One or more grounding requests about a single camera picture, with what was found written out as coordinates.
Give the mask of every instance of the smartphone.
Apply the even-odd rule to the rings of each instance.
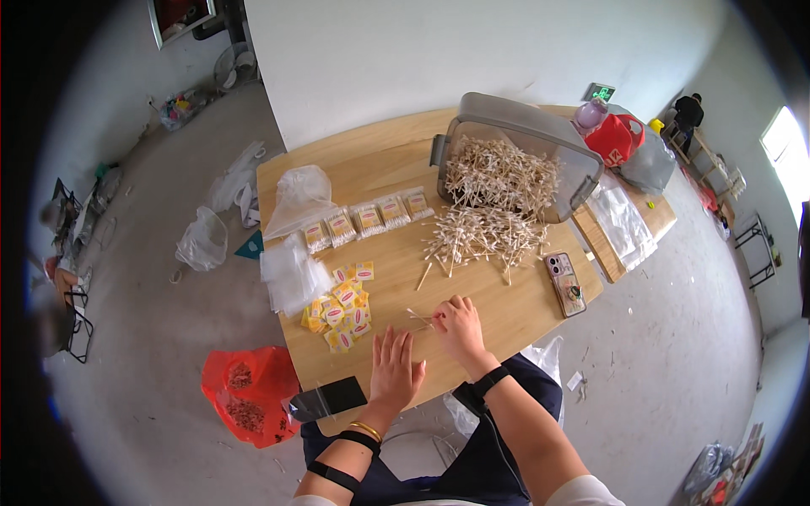
[[[299,393],[290,399],[289,413],[299,422],[306,423],[365,404],[368,401],[363,389],[352,376]]]
[[[552,284],[560,301],[562,313],[566,318],[571,318],[575,314],[582,313],[587,309],[585,296],[582,294],[582,286],[577,280],[577,274],[573,272],[571,259],[567,253],[548,255],[546,257],[546,267],[552,277]]]

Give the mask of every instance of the wooden board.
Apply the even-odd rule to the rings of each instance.
[[[422,185],[430,205],[442,212],[441,206],[446,202],[437,195],[437,168],[428,166],[430,139],[446,131],[453,116],[454,110],[446,109],[384,121],[375,128],[371,125],[337,134],[262,164],[257,170],[262,228],[275,206],[275,187],[284,171],[313,163],[319,164],[331,179],[332,200],[339,205],[355,204]],[[399,138],[408,142],[399,142]],[[382,148],[375,150],[375,143]],[[411,223],[315,255],[329,270],[348,263],[374,262],[375,280],[364,285],[370,293],[372,333],[382,332],[388,323],[395,328],[415,330],[422,324],[409,318],[406,308],[430,314],[442,300],[458,293],[473,299],[480,311],[486,346],[503,360],[564,321],[548,273],[538,261],[535,268],[513,268],[511,287],[495,262],[473,262],[454,268],[451,279],[434,262],[422,288],[416,291],[427,266],[422,240],[432,237],[434,230],[422,223],[431,221]],[[592,301],[603,287],[576,237],[563,223],[549,228],[548,239],[552,243],[551,250],[562,249],[570,255],[586,301]],[[272,243],[274,241],[266,243],[265,247]],[[332,355],[320,334],[301,327],[300,316],[279,315],[302,387],[313,389],[356,376],[368,396],[372,334],[367,334],[346,355]],[[432,330],[417,334],[414,360],[422,359],[428,361],[427,377],[412,406],[441,395],[467,379],[463,369],[442,351]],[[325,435],[331,436],[355,417],[356,410],[349,410],[322,419],[318,425]]]
[[[661,240],[664,234],[669,232],[669,229],[678,220],[667,199],[663,195],[648,195],[619,177],[617,177],[617,180],[625,188],[630,201],[635,204],[638,213],[650,229],[655,242]],[[655,208],[650,209],[647,205],[648,202],[652,202]],[[599,226],[587,205],[581,206],[573,213],[573,222],[577,225],[580,233],[585,238],[585,242],[596,256],[596,261],[602,267],[608,282],[615,283],[627,274],[625,266],[621,264],[621,260],[619,260],[610,242],[608,242],[604,230]]]

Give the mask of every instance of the red bag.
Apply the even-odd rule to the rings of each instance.
[[[298,393],[298,376],[287,348],[212,351],[202,368],[200,387],[240,441],[265,448],[298,432],[281,402]]]
[[[630,128],[638,125],[639,134]],[[585,137],[585,144],[602,156],[605,167],[618,167],[630,159],[644,143],[644,125],[629,114],[608,114],[593,133]]]

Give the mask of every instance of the gold bangle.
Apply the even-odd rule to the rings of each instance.
[[[379,433],[379,432],[377,432],[377,431],[375,431],[374,429],[372,429],[371,427],[369,427],[369,426],[368,426],[368,425],[366,425],[365,423],[362,423],[362,422],[351,422],[351,423],[349,423],[349,425],[350,425],[350,426],[353,426],[353,427],[359,427],[359,428],[363,429],[363,430],[364,430],[364,431],[366,431],[367,433],[371,434],[371,435],[374,437],[374,439],[375,439],[375,440],[377,440],[377,442],[378,442],[379,444],[382,444],[382,436],[380,436],[380,433]]]

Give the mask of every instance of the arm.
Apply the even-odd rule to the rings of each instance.
[[[422,385],[426,364],[424,361],[411,363],[412,348],[413,336],[406,330],[394,336],[394,330],[388,325],[383,338],[374,335],[371,395],[357,421],[373,428],[380,436],[385,436],[394,417],[411,402]],[[352,426],[348,430],[365,433],[359,427]],[[371,457],[371,450],[362,444],[337,440],[315,460],[362,481],[371,465]],[[353,497],[337,483],[308,471],[293,497],[299,495],[319,495],[338,506],[348,506]]]
[[[473,381],[500,366],[495,355],[484,349],[478,311],[468,297],[453,296],[439,304],[433,325],[447,353]],[[484,400],[518,463],[533,504],[545,504],[568,481],[590,474],[556,420],[514,378],[498,381]]]

